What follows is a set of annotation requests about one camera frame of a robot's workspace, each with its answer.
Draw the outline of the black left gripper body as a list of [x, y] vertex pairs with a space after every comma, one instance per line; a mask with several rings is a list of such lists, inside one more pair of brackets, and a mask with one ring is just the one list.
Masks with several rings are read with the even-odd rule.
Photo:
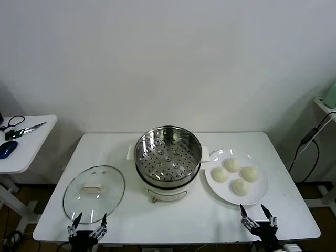
[[96, 237], [90, 236], [92, 231], [78, 231], [76, 236], [69, 236], [69, 243], [71, 252], [88, 252], [98, 243]]

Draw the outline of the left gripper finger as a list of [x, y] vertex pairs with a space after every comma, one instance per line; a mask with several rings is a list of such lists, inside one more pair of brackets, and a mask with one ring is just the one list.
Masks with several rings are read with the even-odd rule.
[[93, 238], [102, 238], [107, 233], [107, 214], [105, 213], [101, 224], [97, 227], [90, 236]]
[[82, 217], [82, 212], [78, 215], [78, 217], [75, 218], [71, 226], [67, 227], [69, 238], [77, 236], [76, 229], [80, 223]]

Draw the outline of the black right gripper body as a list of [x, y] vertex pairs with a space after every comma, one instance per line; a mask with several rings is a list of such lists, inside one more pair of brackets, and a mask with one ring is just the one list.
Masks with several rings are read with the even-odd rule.
[[261, 239], [265, 251], [279, 249], [279, 241], [276, 237], [278, 227], [270, 222], [256, 222], [257, 226], [251, 228], [251, 233]]

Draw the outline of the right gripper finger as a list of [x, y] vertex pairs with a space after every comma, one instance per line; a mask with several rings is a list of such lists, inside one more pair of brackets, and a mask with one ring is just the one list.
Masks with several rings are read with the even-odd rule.
[[241, 214], [241, 217], [242, 217], [242, 220], [241, 220], [242, 222], [241, 223], [251, 233], [254, 229], [259, 227], [259, 224], [248, 217], [248, 215], [247, 215], [244, 207], [242, 206], [242, 204], [240, 204], [239, 206], [240, 206], [240, 214]]
[[265, 222], [261, 222], [260, 226], [263, 228], [278, 228], [276, 216], [273, 216], [270, 210], [266, 208], [263, 204], [261, 204], [261, 208], [268, 220]]

